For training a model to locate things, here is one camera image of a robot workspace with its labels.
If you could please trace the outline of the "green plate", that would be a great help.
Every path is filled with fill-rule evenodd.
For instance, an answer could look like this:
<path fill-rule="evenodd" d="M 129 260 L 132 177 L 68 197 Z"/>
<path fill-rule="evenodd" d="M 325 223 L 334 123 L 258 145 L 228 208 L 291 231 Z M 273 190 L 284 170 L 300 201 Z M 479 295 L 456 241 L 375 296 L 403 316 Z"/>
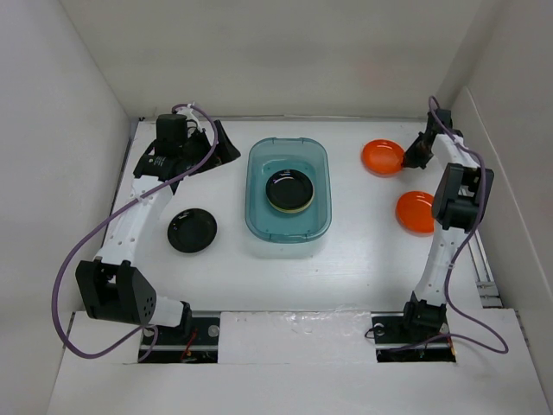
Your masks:
<path fill-rule="evenodd" d="M 269 201 L 269 204 L 272 208 L 274 208 L 278 212 L 281 212 L 284 214 L 299 214 L 305 211 L 307 208 L 309 208 L 310 205 L 312 204 L 312 201 L 309 201 L 300 207 L 294 207 L 294 208 L 279 207 L 276 204 L 272 203 L 271 201 Z"/>

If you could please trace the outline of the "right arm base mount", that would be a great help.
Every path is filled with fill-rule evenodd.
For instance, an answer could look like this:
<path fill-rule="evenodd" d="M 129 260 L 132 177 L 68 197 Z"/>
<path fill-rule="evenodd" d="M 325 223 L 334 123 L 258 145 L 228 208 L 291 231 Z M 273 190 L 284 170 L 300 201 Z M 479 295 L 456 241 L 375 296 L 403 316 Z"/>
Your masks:
<path fill-rule="evenodd" d="M 365 338 L 373 341 L 377 363 L 456 362 L 448 339 L 420 344 L 438 332 L 425 335 L 405 328 L 402 312 L 373 312 L 371 319 Z"/>

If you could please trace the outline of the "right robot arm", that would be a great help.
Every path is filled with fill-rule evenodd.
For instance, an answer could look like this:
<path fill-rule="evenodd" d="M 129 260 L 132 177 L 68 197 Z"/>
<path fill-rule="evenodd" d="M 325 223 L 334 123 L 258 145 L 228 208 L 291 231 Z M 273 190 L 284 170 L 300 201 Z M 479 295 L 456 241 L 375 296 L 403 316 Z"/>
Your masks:
<path fill-rule="evenodd" d="M 404 306 L 399 329 L 413 342 L 441 339 L 451 303 L 449 282 L 454 265 L 474 236 L 486 210 L 494 173 L 453 128 L 451 111 L 431 109 L 426 128 L 405 151 L 402 166 L 424 169 L 432 158 L 443 166 L 431 217 L 435 231 L 421 279 Z"/>

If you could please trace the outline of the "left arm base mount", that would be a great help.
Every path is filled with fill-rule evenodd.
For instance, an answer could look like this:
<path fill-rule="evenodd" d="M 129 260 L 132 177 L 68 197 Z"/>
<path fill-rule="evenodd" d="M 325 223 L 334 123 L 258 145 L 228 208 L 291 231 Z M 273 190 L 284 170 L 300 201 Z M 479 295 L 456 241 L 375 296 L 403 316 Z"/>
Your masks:
<path fill-rule="evenodd" d="M 139 363 L 216 364 L 220 317 L 218 311 L 195 311 L 188 335 L 177 328 L 159 327 L 156 342 L 154 331 L 144 330 L 138 349 Z"/>

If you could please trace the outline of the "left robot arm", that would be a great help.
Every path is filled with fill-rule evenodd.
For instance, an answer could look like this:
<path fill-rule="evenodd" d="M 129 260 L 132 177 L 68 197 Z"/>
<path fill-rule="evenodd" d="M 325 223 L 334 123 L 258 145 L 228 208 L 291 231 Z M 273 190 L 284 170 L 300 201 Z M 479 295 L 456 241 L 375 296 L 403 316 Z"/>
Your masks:
<path fill-rule="evenodd" d="M 216 144 L 189 115 L 163 114 L 156 138 L 138 159 L 130 188 L 130 208 L 108 232 L 94 260 L 79 262 L 75 277 L 91 319 L 156 325 L 172 342 L 192 334 L 188 303 L 162 297 L 139 269 L 162 211 L 176 193 L 181 174 L 198 174 L 239 158 L 219 120 Z"/>

